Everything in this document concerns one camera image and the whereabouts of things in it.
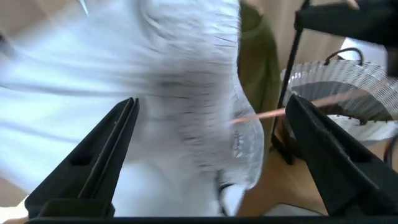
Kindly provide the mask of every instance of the white garment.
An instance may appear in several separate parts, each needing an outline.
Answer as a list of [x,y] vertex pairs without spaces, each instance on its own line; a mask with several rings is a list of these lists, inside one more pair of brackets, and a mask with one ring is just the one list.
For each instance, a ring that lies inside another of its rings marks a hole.
[[[216,170],[248,186],[259,175],[231,150],[234,108],[253,113],[237,82],[238,28],[238,0],[116,0],[63,30],[36,27],[0,66],[0,175],[31,192],[132,96],[141,109],[116,216],[217,215]],[[246,126],[261,148],[250,156],[262,156],[261,125]]]

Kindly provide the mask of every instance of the laundry basket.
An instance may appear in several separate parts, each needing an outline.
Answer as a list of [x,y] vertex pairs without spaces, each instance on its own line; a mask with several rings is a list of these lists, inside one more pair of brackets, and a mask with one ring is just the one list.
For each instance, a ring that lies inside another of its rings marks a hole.
[[[335,55],[353,50],[359,60],[330,60]],[[280,74],[284,78],[285,70]],[[365,62],[359,49],[348,48],[331,54],[324,61],[293,66],[283,105],[299,95],[310,101],[351,90],[365,90],[367,95],[321,107],[329,117],[359,142],[389,138],[394,135],[394,120],[398,118],[398,82],[388,80],[385,69]],[[287,148],[300,157],[294,134],[286,119],[282,120],[281,137]]]

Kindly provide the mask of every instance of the olive green fabric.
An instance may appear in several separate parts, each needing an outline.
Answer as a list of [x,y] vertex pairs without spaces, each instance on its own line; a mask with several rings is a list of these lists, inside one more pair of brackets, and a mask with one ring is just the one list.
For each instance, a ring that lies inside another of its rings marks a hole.
[[[238,75],[250,104],[257,113],[277,108],[281,81],[277,47],[265,17],[241,1],[241,41]],[[273,119],[262,120],[265,155],[271,146]]]

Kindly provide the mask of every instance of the wooden floor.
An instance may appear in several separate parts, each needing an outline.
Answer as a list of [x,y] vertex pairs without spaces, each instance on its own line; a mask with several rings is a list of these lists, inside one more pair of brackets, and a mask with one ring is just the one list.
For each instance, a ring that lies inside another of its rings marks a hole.
[[[382,158],[388,142],[379,142],[369,146],[368,149],[377,157]],[[398,153],[393,155],[393,168],[395,171],[398,170]],[[280,203],[303,207],[327,215],[306,163],[296,159],[294,165],[287,165],[277,151],[271,150],[261,178],[253,189],[246,192],[238,216],[261,216]]]

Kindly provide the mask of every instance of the basket handle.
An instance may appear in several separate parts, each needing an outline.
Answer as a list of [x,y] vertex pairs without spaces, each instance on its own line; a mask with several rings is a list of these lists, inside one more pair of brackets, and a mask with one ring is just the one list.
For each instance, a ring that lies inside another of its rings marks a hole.
[[346,49],[341,49],[341,50],[336,51],[335,53],[329,55],[329,57],[326,58],[325,64],[324,64],[324,65],[329,65],[330,59],[331,59],[332,57],[334,57],[334,56],[336,56],[336,55],[338,55],[338,54],[340,54],[340,53],[342,53],[342,52],[347,52],[347,51],[355,51],[356,53],[358,53],[358,55],[359,55],[359,65],[360,65],[360,66],[363,65],[363,60],[364,60],[364,59],[363,59],[363,53],[362,53],[361,50],[357,49],[356,47],[348,47],[348,48],[346,48]]

